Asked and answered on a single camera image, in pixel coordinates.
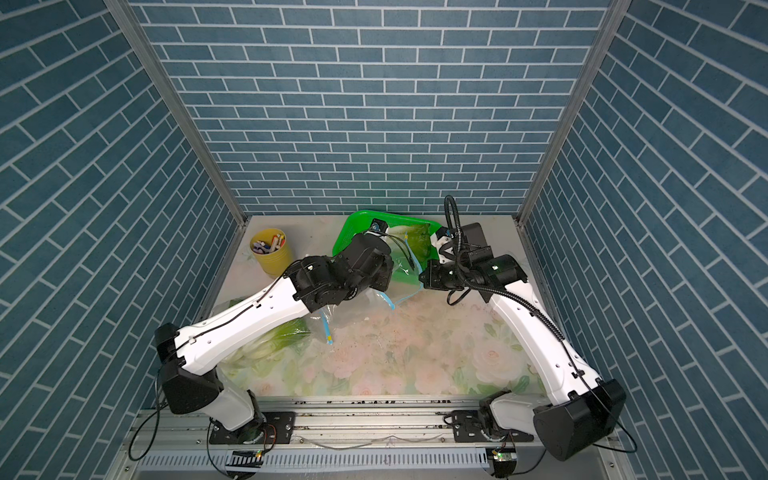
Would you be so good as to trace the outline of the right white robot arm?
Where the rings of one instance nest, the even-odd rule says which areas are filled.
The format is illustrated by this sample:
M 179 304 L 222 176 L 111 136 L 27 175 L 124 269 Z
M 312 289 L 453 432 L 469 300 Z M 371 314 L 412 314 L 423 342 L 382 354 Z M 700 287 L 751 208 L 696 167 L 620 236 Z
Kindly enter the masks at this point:
M 547 314 L 527 275 L 509 254 L 496 256 L 477 223 L 442 227 L 431 236 L 437 252 L 419 279 L 431 290 L 478 293 L 509 326 L 547 396 L 524 401 L 496 393 L 479 417 L 491 438 L 530 434 L 555 459 L 565 461 L 607 437 L 617 426 L 626 392 L 588 365 Z

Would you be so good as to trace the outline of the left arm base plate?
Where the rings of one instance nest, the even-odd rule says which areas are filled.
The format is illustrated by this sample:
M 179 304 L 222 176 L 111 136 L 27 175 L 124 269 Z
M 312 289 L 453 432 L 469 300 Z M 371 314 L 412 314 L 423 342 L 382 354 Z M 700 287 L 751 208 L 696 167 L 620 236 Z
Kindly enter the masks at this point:
M 273 445 L 288 444 L 296 420 L 292 411 L 265 412 L 261 419 L 255 419 L 234 431 L 226 430 L 214 420 L 208 436 L 213 445 Z

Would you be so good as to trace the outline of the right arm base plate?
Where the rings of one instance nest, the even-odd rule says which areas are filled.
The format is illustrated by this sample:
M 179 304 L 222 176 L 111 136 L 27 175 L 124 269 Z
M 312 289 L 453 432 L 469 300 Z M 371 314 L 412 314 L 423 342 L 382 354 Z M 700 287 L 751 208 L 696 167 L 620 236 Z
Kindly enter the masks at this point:
M 521 430 L 500 427 L 485 410 L 454 410 L 443 416 L 457 443 L 533 442 L 535 437 Z

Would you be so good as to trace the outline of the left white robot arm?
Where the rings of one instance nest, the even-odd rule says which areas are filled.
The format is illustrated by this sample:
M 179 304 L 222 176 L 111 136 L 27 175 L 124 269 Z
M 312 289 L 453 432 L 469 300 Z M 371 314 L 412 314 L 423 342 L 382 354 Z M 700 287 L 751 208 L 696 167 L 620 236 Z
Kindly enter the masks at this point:
M 388 289 L 393 271 L 390 246 L 377 234 L 356 234 L 339 254 L 292 262 L 264 290 L 220 314 L 155 332 L 161 361 L 159 386 L 175 415 L 203 413 L 236 431 L 263 417 L 253 394 L 219 369 L 239 348 L 270 330 L 372 288 Z

